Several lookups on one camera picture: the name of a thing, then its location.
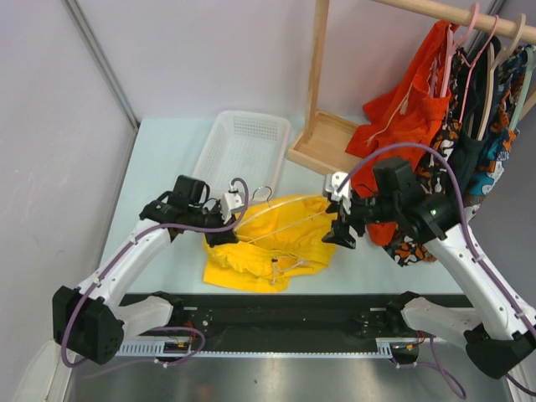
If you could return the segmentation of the yellow clothes hanger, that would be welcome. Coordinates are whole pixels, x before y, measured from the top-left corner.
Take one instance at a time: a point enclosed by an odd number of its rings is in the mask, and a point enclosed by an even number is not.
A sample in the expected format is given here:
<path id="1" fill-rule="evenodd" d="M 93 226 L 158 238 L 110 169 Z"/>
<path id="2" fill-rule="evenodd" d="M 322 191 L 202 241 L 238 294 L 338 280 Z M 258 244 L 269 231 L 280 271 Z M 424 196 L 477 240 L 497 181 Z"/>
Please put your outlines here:
<path id="1" fill-rule="evenodd" d="M 318 193 L 296 194 L 251 207 L 237 235 L 248 244 L 276 241 L 284 245 L 320 239 L 330 229 L 334 214 Z"/>

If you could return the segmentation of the yellow shorts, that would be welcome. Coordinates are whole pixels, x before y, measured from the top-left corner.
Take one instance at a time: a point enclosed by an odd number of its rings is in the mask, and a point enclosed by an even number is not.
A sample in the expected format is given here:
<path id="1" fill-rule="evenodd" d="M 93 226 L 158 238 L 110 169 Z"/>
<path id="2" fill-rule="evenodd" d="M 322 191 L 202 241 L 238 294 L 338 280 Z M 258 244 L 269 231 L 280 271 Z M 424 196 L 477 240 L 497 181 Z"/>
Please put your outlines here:
<path id="1" fill-rule="evenodd" d="M 322 237 L 289 245 L 273 240 L 256 245 L 240 239 L 237 244 L 204 245 L 207 263 L 203 281 L 254 293 L 284 291 L 292 277 L 316 275 L 330 266 L 336 246 L 322 243 Z"/>

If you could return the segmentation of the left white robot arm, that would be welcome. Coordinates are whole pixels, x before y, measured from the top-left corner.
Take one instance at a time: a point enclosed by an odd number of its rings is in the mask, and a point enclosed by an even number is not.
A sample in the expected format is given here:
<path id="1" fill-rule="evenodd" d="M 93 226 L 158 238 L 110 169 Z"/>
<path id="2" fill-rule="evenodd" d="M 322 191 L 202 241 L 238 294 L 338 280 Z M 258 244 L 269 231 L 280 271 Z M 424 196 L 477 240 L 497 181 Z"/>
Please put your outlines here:
<path id="1" fill-rule="evenodd" d="M 134 229 L 112 257 L 77 286 L 61 286 L 52 297 L 53 338 L 64 366 L 89 360 L 106 364 L 127 339 L 163 330 L 173 335 L 185 324 L 180 300 L 158 291 L 124 306 L 122 300 L 149 262 L 179 235 L 201 233 L 207 244 L 235 244 L 235 227 L 245 217 L 250 195 L 243 178 L 234 178 L 210 202 L 210 186 L 178 176 L 173 189 L 146 204 Z"/>

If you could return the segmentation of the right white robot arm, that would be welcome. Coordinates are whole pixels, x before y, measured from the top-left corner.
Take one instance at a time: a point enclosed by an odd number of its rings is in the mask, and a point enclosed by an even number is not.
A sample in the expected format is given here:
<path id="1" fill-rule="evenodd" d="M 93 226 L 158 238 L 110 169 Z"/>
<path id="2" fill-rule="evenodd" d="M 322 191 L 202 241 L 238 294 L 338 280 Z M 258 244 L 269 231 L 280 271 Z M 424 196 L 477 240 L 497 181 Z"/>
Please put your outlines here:
<path id="1" fill-rule="evenodd" d="M 368 224 L 395 222 L 448 270 L 473 312 L 459 312 L 407 291 L 387 307 L 386 325 L 396 336 L 411 330 L 436 335 L 463 349 L 493 379 L 506 376 L 535 349 L 535 309 L 522 300 L 478 245 L 452 198 L 428 194 L 400 157 L 374 168 L 375 195 L 361 198 L 347 173 L 328 174 L 322 193 L 337 217 L 323 242 L 356 246 Z"/>

